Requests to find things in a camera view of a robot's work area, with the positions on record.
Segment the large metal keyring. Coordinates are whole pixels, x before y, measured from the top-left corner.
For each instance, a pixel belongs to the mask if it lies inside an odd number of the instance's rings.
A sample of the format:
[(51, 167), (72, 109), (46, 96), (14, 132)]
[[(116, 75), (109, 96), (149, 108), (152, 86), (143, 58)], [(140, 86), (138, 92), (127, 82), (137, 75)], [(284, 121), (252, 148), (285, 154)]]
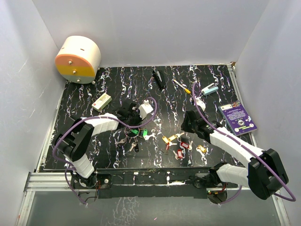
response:
[(140, 128), (135, 128), (135, 129), (138, 129), (138, 130), (139, 130), (140, 133), (139, 133), (138, 135), (135, 135), (135, 134), (131, 133), (130, 130), (132, 130), (132, 129), (126, 127), (126, 128), (124, 129), (124, 133), (125, 133), (126, 137), (129, 137), (129, 138), (137, 138), (137, 137), (139, 137), (139, 136), (141, 135), (142, 129), (140, 129)]

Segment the yellow tag with key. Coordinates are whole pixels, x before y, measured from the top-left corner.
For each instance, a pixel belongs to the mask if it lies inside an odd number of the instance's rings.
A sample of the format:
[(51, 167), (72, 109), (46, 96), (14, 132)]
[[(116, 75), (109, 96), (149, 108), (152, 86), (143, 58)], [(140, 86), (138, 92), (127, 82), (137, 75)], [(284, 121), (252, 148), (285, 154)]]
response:
[(182, 132), (182, 133), (177, 133), (177, 134), (175, 134), (175, 135), (172, 135), (172, 136), (170, 136), (169, 138), (168, 138), (168, 141), (173, 141), (173, 140), (175, 140), (175, 139), (178, 139), (178, 138), (180, 138), (182, 135), (184, 134), (184, 132)]

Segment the silver key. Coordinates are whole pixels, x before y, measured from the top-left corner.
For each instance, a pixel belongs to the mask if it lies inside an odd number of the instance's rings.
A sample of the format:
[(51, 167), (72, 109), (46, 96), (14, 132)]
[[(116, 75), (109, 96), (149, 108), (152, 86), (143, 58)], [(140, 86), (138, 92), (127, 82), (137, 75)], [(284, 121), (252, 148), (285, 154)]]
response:
[(126, 142), (126, 138), (124, 138), (124, 139), (121, 139), (120, 141), (118, 141), (116, 144), (117, 145), (120, 145), (120, 144), (124, 144), (125, 142)]
[(131, 152), (132, 150), (134, 150), (135, 147), (136, 147), (136, 145), (137, 145), (137, 143), (136, 143), (136, 142), (133, 142), (133, 143), (131, 144), (131, 147), (130, 147), (129, 151)]

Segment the black head key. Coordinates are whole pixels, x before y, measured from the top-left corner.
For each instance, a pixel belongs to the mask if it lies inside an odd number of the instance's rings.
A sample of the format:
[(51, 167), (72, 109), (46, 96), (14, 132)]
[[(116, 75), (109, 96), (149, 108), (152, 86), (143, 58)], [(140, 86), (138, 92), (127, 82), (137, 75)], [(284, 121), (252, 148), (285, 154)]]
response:
[(138, 145), (138, 144), (135, 146), (135, 152), (136, 152), (136, 153), (139, 152), (139, 145)]

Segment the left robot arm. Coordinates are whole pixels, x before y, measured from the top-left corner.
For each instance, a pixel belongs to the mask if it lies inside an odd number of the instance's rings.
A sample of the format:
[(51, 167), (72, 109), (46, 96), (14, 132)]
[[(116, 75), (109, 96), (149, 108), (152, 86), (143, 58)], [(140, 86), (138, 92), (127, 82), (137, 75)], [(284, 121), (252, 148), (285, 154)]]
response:
[(146, 125), (142, 121), (156, 109), (150, 105), (149, 100), (144, 100), (140, 106), (135, 102), (128, 102), (117, 110), (98, 116), (78, 119), (71, 117), (66, 130), (58, 133), (55, 138), (53, 157), (67, 163), (70, 170), (79, 175), (81, 183), (92, 188), (97, 183), (97, 176), (86, 154), (91, 138), (123, 127), (140, 128)]

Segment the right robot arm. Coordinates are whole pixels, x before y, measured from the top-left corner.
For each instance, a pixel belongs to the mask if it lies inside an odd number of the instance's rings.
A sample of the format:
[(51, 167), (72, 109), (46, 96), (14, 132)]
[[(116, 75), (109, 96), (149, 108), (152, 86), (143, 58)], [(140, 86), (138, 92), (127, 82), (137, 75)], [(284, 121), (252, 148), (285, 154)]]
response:
[(248, 187), (260, 199), (266, 200), (281, 188), (286, 188), (289, 178), (279, 154), (273, 150), (262, 150), (241, 140), (216, 121), (208, 122), (196, 110), (186, 111), (181, 129), (197, 134), (200, 139), (214, 145), (242, 166), (221, 162), (202, 177), (206, 186), (220, 187), (233, 183)]

